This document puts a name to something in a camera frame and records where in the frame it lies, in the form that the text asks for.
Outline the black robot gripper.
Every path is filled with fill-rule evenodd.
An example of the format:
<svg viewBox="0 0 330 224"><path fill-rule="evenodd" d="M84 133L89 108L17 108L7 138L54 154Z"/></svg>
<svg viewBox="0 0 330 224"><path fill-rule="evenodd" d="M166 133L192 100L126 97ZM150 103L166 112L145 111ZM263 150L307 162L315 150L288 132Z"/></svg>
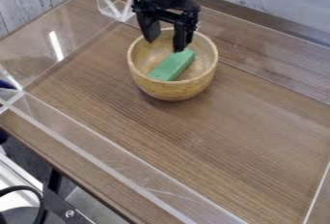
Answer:
<svg viewBox="0 0 330 224"><path fill-rule="evenodd" d="M158 37L162 21L173 26L173 52L181 52L197 28L200 6L192 0L132 0L130 8L145 41Z"/></svg>

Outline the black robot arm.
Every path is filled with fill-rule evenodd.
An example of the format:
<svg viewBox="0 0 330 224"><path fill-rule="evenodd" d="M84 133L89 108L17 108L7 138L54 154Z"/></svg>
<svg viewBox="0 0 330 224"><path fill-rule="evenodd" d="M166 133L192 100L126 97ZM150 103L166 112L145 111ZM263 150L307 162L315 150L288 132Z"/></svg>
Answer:
<svg viewBox="0 0 330 224"><path fill-rule="evenodd" d="M130 9L145 41L160 36L165 22L173 27L172 51L181 52L193 39L200 6L192 0L132 0Z"/></svg>

